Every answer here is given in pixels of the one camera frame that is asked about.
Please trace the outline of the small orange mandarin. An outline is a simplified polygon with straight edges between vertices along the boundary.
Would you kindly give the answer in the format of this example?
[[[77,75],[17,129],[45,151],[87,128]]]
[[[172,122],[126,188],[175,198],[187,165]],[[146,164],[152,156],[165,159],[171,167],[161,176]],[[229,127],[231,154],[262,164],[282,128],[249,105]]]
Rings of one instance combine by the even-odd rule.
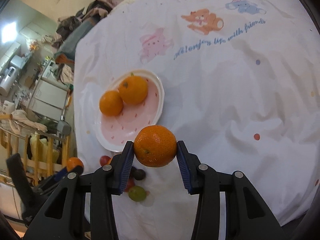
[[[67,168],[68,172],[71,172],[72,170],[74,170],[78,166],[81,168],[84,168],[84,164],[79,158],[71,157],[67,160],[66,168]]]

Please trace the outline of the dark purple grape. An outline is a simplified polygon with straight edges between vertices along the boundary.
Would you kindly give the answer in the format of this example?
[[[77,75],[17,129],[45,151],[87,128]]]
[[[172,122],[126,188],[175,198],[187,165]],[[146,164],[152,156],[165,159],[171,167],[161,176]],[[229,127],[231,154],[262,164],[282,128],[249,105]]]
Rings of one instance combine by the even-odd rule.
[[[133,172],[133,177],[135,180],[143,180],[146,178],[146,172],[143,169],[136,169]]]
[[[130,178],[134,177],[135,171],[136,171],[136,168],[134,166],[132,166],[131,171],[130,171]]]

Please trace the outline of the large orange mandarin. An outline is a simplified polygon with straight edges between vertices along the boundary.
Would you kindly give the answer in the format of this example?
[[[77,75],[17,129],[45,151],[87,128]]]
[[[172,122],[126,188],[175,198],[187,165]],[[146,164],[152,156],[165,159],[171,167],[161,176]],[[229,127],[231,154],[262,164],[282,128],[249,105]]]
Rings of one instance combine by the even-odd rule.
[[[163,167],[175,157],[177,141],[166,127],[152,125],[144,127],[133,143],[137,160],[146,167]]]

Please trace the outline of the pink strawberry pattern plate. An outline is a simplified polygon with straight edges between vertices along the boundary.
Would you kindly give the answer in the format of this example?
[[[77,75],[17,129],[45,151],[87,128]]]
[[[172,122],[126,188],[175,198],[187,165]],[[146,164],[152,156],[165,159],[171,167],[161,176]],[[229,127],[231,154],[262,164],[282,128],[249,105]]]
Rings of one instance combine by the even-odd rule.
[[[137,134],[146,126],[157,124],[164,105],[164,88],[160,78],[153,72],[136,69],[113,80],[108,90],[115,90],[121,81],[130,75],[146,79],[148,96],[139,105],[124,105],[118,116],[105,116],[97,110],[94,131],[97,140],[104,149],[120,153],[127,141],[134,141]]]

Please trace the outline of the white cabinet drawers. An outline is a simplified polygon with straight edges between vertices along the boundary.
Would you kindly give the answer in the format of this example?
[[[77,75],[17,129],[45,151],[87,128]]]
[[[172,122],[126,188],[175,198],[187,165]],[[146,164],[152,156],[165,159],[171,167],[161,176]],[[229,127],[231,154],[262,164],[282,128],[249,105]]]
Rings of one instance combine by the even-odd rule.
[[[65,109],[69,86],[58,80],[59,65],[49,59],[31,92],[27,110],[59,121]]]

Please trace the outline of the green grape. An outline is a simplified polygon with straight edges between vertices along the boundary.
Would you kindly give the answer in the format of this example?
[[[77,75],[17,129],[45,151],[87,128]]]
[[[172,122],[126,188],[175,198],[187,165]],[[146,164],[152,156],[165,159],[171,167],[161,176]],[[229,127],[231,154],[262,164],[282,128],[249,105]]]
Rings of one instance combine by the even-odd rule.
[[[128,191],[128,196],[134,202],[142,202],[146,199],[146,191],[141,186],[133,186]]]

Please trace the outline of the orange mandarin on plate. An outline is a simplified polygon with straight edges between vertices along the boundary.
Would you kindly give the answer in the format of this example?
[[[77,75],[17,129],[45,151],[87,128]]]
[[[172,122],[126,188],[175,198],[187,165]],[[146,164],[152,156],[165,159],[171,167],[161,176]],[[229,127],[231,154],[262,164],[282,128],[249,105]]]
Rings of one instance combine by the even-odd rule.
[[[123,110],[124,104],[118,91],[106,91],[99,100],[99,109],[105,116],[117,116]]]
[[[148,83],[140,76],[129,76],[120,83],[118,90],[127,105],[138,105],[148,95]]]

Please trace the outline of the pile of clothes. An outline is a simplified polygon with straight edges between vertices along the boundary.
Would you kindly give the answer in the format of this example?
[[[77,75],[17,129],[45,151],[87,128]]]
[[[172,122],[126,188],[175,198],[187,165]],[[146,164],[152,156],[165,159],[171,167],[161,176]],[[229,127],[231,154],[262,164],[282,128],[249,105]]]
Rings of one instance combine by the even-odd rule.
[[[54,35],[43,35],[42,43],[48,43],[59,49],[67,38],[86,20],[100,21],[105,18],[117,5],[117,0],[93,0],[86,8],[80,9],[75,15],[60,17]]]

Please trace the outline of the wooden crib rail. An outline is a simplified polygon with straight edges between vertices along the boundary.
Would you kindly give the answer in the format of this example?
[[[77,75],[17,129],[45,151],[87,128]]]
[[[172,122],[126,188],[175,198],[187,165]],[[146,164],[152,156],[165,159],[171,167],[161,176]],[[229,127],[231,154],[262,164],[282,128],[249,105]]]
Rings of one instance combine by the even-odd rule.
[[[48,134],[1,114],[1,150],[4,158],[15,153],[21,157],[27,181],[36,186],[67,166],[70,135]]]

